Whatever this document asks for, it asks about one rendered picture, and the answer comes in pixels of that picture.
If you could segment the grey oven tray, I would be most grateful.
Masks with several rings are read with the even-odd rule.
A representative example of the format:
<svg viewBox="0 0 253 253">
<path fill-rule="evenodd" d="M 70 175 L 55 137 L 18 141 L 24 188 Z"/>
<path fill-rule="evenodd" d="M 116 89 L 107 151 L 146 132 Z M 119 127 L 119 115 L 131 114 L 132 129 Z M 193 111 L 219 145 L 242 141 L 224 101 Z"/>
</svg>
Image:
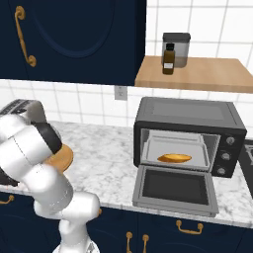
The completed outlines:
<svg viewBox="0 0 253 253">
<path fill-rule="evenodd" d="M 170 153 L 190 155 L 192 159 L 184 163 L 166 163 L 157 160 L 159 156 Z M 141 162 L 199 171 L 208 171 L 211 166 L 211 159 L 208 156 L 203 136 L 184 132 L 167 132 L 165 135 L 151 134 L 143 145 Z"/>
</svg>

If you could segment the golden baguette bread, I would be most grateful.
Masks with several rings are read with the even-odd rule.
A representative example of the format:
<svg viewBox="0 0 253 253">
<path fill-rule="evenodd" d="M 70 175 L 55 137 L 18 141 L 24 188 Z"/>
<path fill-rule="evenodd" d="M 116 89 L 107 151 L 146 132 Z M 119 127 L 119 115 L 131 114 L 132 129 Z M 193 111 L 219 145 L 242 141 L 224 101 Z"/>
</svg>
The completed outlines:
<svg viewBox="0 0 253 253">
<path fill-rule="evenodd" d="M 190 161 L 191 159 L 192 157 L 190 155 L 176 153 L 163 154 L 157 158 L 158 161 L 166 163 L 184 163 Z"/>
</svg>

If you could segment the black toaster oven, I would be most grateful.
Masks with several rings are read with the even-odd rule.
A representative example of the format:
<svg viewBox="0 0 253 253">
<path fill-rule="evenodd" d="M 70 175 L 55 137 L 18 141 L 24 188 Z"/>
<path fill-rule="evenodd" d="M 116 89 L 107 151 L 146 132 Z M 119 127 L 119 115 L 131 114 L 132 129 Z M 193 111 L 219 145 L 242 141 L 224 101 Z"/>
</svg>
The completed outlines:
<svg viewBox="0 0 253 253">
<path fill-rule="evenodd" d="M 135 166 L 140 164 L 140 133 L 145 128 L 218 134 L 220 141 L 211 174 L 223 178 L 232 177 L 247 133 L 232 102 L 143 97 L 133 125 Z M 232 145 L 226 142 L 230 136 L 235 138 Z M 230 160 L 221 158 L 223 152 L 231 155 Z M 217 173 L 220 167 L 225 169 L 224 175 Z"/>
</svg>

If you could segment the grey toaster oven door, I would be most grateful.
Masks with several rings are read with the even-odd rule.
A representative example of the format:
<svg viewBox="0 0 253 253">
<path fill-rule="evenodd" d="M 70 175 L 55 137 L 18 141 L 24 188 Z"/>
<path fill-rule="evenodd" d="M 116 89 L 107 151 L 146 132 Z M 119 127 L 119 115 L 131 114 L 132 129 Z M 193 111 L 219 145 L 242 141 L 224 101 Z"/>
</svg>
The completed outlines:
<svg viewBox="0 0 253 253">
<path fill-rule="evenodd" d="M 217 200 L 211 174 L 140 165 L 132 204 L 135 207 L 215 217 Z"/>
</svg>

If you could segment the navy base cupboard door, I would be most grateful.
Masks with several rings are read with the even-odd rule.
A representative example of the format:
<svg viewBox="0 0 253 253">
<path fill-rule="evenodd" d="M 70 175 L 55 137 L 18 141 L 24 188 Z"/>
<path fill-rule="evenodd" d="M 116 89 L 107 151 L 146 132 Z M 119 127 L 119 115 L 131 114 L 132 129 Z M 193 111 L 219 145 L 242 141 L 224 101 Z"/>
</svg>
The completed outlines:
<svg viewBox="0 0 253 253">
<path fill-rule="evenodd" d="M 127 253 L 128 231 L 132 233 L 130 251 L 137 253 L 137 214 L 104 207 L 101 210 L 87 223 L 90 238 L 97 244 L 100 253 Z"/>
</svg>

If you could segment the silver toaster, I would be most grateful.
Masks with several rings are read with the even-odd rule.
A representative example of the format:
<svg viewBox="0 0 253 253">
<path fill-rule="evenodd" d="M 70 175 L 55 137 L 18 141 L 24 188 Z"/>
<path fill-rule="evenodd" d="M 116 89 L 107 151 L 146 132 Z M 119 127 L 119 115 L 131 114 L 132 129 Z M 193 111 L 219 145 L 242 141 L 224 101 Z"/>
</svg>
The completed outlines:
<svg viewBox="0 0 253 253">
<path fill-rule="evenodd" d="M 31 122 L 46 122 L 44 109 L 40 101 L 16 99 L 0 110 L 0 124 L 27 126 Z"/>
</svg>

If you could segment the round wooden board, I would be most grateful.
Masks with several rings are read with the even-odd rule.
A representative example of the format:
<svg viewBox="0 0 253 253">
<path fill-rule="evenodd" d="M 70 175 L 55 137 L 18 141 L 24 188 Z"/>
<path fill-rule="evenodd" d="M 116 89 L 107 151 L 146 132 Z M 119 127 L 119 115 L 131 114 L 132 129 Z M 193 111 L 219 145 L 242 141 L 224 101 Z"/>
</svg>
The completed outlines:
<svg viewBox="0 0 253 253">
<path fill-rule="evenodd" d="M 72 149 L 63 144 L 58 152 L 51 155 L 44 164 L 55 167 L 59 172 L 63 173 L 73 162 L 73 151 Z"/>
</svg>

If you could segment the brown glass bottle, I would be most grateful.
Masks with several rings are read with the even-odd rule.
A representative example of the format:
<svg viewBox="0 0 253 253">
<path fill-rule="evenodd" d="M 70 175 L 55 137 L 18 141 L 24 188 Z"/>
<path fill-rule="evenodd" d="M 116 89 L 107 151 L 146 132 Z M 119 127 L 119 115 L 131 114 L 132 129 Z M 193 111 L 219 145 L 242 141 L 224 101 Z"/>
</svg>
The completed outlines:
<svg viewBox="0 0 253 253">
<path fill-rule="evenodd" d="M 163 73 L 172 75 L 174 72 L 175 50 L 172 43 L 167 43 L 163 54 Z"/>
</svg>

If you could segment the grey canister with black lid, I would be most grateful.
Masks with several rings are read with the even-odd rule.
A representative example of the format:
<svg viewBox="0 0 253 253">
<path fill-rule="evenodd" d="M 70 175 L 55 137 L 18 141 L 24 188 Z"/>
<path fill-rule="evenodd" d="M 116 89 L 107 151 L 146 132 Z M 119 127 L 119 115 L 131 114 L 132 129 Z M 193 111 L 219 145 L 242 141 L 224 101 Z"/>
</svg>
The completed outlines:
<svg viewBox="0 0 253 253">
<path fill-rule="evenodd" d="M 164 33 L 162 50 L 166 49 L 166 44 L 173 44 L 175 50 L 175 64 L 176 68 L 183 68 L 187 65 L 189 45 L 191 35 L 189 33 Z"/>
</svg>

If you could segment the navy drawer front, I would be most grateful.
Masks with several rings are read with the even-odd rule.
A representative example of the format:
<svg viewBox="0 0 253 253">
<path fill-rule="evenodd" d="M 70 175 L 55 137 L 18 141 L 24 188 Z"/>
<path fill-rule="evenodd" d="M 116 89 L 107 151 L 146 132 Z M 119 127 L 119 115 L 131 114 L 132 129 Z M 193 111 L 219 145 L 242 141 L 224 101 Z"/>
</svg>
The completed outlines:
<svg viewBox="0 0 253 253">
<path fill-rule="evenodd" d="M 182 220 L 184 229 L 197 230 L 204 225 L 202 234 L 185 234 L 178 230 L 176 220 Z M 138 215 L 139 250 L 143 249 L 142 235 L 148 234 L 146 253 L 235 253 L 244 228 L 198 220 L 169 217 L 158 214 Z"/>
</svg>

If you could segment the navy base cupboard front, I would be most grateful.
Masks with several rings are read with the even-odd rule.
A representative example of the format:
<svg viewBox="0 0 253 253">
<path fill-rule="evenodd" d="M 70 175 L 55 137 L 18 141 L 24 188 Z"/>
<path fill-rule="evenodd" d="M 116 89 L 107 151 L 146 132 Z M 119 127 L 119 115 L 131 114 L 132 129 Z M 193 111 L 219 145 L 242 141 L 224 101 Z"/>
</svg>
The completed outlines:
<svg viewBox="0 0 253 253">
<path fill-rule="evenodd" d="M 0 192 L 0 253 L 52 253 L 60 243 L 59 221 L 36 215 L 31 196 Z"/>
</svg>

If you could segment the grey wall socket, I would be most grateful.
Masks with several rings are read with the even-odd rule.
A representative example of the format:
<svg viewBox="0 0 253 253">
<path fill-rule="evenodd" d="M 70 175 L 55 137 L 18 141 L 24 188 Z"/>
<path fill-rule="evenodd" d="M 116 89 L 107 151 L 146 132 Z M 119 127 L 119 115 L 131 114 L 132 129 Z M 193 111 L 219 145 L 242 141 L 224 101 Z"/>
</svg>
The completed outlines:
<svg viewBox="0 0 253 253">
<path fill-rule="evenodd" d="M 115 87 L 115 99 L 116 100 L 127 100 L 127 86 L 116 86 Z"/>
</svg>

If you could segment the wooden wall shelf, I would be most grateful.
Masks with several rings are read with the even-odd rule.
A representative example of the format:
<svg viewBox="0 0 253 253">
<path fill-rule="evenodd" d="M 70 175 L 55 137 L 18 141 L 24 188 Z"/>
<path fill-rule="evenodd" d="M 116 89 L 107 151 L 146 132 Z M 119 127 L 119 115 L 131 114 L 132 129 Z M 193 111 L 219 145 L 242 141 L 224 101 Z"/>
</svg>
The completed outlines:
<svg viewBox="0 0 253 253">
<path fill-rule="evenodd" d="M 134 86 L 253 94 L 253 76 L 238 59 L 205 57 L 189 57 L 184 68 L 165 75 L 161 58 L 146 56 Z"/>
</svg>

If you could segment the navy wall cupboard door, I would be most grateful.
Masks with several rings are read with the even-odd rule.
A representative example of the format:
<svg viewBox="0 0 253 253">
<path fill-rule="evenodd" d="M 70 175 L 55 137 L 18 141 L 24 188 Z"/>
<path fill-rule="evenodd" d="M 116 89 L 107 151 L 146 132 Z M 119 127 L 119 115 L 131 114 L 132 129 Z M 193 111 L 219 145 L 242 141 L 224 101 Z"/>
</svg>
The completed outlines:
<svg viewBox="0 0 253 253">
<path fill-rule="evenodd" d="M 17 6 L 35 67 L 20 46 Z M 0 0 L 0 78 L 132 86 L 145 27 L 146 0 Z"/>
</svg>

